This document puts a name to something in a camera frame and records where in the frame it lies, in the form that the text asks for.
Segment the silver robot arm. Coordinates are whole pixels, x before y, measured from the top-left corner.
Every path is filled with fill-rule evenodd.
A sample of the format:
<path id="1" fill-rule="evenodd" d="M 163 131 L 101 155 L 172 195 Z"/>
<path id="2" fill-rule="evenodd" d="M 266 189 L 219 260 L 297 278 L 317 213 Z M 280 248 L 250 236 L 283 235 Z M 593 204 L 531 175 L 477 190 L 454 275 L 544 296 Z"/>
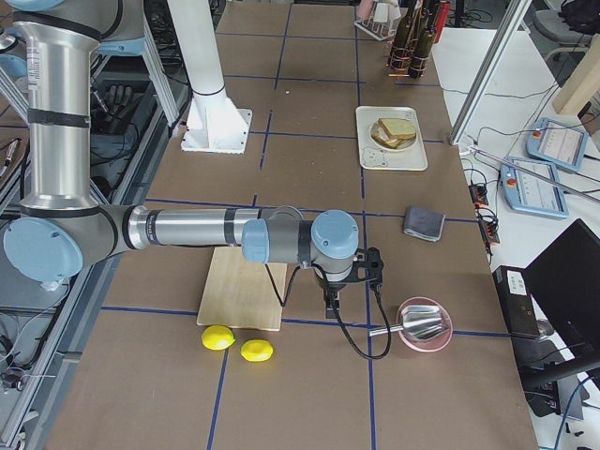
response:
<path id="1" fill-rule="evenodd" d="M 140 1 L 15 1 L 26 43 L 31 189 L 3 237 L 10 263 L 51 282 L 112 256 L 150 246 L 239 247 L 255 263 L 312 269 L 326 315 L 338 294 L 366 282 L 378 293 L 383 262 L 358 246 L 355 220 L 328 210 L 307 220 L 295 208 L 150 210 L 102 204 L 90 193 L 91 55 L 102 44 L 129 54 L 145 47 Z"/>

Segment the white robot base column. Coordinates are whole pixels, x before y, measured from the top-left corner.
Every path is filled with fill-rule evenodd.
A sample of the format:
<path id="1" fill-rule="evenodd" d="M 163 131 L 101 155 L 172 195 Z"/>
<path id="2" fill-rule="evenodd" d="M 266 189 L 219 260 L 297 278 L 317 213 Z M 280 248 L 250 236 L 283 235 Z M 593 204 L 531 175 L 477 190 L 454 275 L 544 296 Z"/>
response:
<path id="1" fill-rule="evenodd" d="M 173 0 L 168 5 L 193 95 L 181 148 L 244 153 L 252 111 L 236 108 L 226 92 L 209 3 Z"/>

